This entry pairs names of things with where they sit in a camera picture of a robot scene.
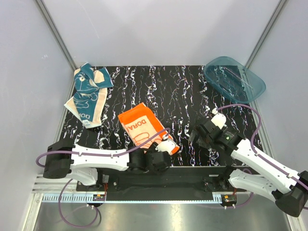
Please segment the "teal Doraemon towel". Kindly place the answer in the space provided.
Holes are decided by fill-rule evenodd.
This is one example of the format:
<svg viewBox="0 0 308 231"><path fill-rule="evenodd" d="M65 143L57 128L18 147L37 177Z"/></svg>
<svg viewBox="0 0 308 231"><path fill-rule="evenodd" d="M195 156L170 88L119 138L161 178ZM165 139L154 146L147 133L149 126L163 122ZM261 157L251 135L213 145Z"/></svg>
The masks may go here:
<svg viewBox="0 0 308 231"><path fill-rule="evenodd" d="M107 69L94 70L85 63L74 71L75 94L64 104L87 129L102 125L101 115L108 89L114 85Z"/></svg>

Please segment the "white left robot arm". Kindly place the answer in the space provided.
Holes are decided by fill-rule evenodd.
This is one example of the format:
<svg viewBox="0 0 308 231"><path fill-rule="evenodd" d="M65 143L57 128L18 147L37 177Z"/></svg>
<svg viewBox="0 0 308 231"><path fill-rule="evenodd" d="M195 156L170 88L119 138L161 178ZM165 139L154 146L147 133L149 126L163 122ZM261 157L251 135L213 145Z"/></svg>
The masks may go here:
<svg viewBox="0 0 308 231"><path fill-rule="evenodd" d="M172 139L154 141L145 147L130 150L93 149L71 141L61 140L48 147L43 154L45 163L36 159L46 179L74 179L97 191L103 187L100 168L128 171L136 174L161 173L171 166L171 156L179 150Z"/></svg>

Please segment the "orange Doraemon towel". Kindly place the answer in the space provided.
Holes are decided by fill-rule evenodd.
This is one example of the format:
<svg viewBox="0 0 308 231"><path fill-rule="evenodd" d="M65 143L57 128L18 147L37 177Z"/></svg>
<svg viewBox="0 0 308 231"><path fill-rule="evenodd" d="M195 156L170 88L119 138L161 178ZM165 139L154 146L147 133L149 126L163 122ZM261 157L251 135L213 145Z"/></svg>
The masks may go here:
<svg viewBox="0 0 308 231"><path fill-rule="evenodd" d="M144 103L121 113L118 119L135 146L149 149L153 143L157 143L159 151L166 151L170 155L180 149L152 110Z"/></svg>

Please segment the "small controller board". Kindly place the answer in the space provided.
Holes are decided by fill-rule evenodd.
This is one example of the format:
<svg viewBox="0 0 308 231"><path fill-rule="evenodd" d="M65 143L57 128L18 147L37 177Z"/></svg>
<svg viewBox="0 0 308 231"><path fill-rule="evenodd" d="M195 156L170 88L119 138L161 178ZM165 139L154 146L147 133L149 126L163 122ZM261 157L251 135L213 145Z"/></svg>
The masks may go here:
<svg viewBox="0 0 308 231"><path fill-rule="evenodd" d="M233 206L237 204L237 195L230 194L230 195L224 195L222 197L222 205L223 206Z"/></svg>
<svg viewBox="0 0 308 231"><path fill-rule="evenodd" d="M94 194L92 200L102 202L102 201L105 201L105 199L106 199L105 194Z"/></svg>

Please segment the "right small controller board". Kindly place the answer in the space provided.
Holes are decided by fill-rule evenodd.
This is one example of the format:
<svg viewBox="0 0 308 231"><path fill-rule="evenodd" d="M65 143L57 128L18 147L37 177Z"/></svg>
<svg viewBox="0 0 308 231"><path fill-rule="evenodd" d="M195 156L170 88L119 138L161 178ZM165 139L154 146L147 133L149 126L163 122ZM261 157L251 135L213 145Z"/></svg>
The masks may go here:
<svg viewBox="0 0 308 231"><path fill-rule="evenodd" d="M230 194L230 195L224 195L222 197L222 205L223 206L233 206L237 204L237 195Z"/></svg>

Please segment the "aluminium front rail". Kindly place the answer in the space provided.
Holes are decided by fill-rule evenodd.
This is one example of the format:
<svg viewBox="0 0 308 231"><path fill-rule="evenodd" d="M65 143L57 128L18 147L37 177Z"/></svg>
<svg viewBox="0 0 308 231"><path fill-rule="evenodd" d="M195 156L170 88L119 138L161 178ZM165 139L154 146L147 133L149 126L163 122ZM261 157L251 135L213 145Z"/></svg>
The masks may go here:
<svg viewBox="0 0 308 231"><path fill-rule="evenodd" d="M67 186L66 179L57 179L54 183L50 179L43 179L41 175L37 176L32 193L43 194L43 201L49 203L88 203L88 204L222 204L222 197L225 193L209 192L205 199L198 200L145 200L140 196L137 199L120 199L119 196L110 190L102 191L77 191L80 183L76 180L70 182ZM94 194L105 194L105 201L93 201Z"/></svg>

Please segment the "teal transparent plastic bin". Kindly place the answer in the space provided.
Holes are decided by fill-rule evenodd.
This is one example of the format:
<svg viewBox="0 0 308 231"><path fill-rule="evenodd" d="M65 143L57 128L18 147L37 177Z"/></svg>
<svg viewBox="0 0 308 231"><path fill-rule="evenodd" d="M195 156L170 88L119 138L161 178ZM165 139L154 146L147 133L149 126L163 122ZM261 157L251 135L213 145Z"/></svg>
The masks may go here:
<svg viewBox="0 0 308 231"><path fill-rule="evenodd" d="M228 56L210 61L203 72L207 82L232 103L249 104L266 90L260 77Z"/></svg>

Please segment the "left small controller board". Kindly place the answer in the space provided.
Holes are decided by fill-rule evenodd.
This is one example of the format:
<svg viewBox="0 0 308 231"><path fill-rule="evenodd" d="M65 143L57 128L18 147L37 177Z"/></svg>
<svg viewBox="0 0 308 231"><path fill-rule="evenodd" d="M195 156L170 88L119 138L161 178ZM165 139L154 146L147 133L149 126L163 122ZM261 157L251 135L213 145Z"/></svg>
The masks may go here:
<svg viewBox="0 0 308 231"><path fill-rule="evenodd" d="M105 199L106 199L105 194L94 194L92 200L102 202L102 201L105 201Z"/></svg>

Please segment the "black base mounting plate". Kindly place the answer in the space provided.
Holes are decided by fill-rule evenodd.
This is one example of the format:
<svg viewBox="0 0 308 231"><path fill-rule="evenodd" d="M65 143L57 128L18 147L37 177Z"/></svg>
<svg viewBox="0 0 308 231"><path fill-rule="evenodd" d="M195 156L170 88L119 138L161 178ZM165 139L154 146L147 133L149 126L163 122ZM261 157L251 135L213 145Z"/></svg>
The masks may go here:
<svg viewBox="0 0 308 231"><path fill-rule="evenodd" d="M77 183L79 192L109 192L126 189L194 189L205 192L232 192L234 188L227 182L227 174L234 167L169 167L160 173L148 171L118 171L107 168L98 169L98 182L93 186Z"/></svg>

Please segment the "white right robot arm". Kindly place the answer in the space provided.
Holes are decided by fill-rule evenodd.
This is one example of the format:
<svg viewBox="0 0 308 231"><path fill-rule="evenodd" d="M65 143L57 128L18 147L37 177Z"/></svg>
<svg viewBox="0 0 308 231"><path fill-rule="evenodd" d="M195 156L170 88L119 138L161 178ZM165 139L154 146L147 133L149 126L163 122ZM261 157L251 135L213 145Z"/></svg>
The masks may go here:
<svg viewBox="0 0 308 231"><path fill-rule="evenodd" d="M200 147L229 155L257 172L246 173L236 167L205 182L211 191L244 189L273 201L284 213L298 217L308 201L308 173L290 169L251 144L236 130L227 127L226 117L217 113L193 128L189 141Z"/></svg>

